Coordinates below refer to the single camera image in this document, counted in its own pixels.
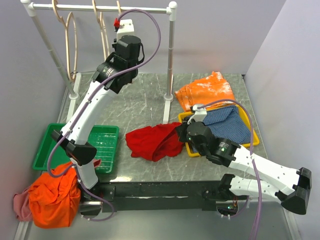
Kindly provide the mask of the red t shirt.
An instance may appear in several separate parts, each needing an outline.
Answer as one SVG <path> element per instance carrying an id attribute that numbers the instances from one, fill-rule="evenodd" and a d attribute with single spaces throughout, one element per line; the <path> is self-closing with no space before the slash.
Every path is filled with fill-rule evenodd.
<path id="1" fill-rule="evenodd" d="M 179 122 L 157 124 L 133 130 L 125 135 L 131 157 L 157 162 L 164 157 L 175 157 L 183 150 L 176 127 Z"/>

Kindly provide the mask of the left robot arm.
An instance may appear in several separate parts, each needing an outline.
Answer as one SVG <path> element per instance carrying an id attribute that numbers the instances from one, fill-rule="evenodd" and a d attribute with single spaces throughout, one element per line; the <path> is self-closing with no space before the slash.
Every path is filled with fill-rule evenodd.
<path id="1" fill-rule="evenodd" d="M 136 66 L 145 59 L 142 41 L 137 36 L 124 35 L 113 48 L 114 52 L 93 73 L 86 96 L 71 119 L 51 134 L 75 165 L 84 184 L 81 194 L 88 201 L 96 200 L 100 194 L 93 163 L 97 149 L 88 142 L 91 130 L 122 87 L 132 83 L 138 74 Z"/>

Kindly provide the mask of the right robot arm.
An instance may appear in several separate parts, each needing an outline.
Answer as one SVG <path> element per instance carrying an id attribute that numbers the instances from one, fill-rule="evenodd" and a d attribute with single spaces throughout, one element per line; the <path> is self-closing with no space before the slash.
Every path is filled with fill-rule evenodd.
<path id="1" fill-rule="evenodd" d="M 282 166 L 259 155 L 250 153 L 242 145 L 227 138 L 215 137 L 209 127 L 197 121 L 184 122 L 175 128 L 182 143 L 192 145 L 208 161 L 248 173 L 256 179 L 225 174 L 219 186 L 219 195 L 228 200 L 235 196 L 264 198 L 298 215 L 307 213 L 312 172 Z"/>

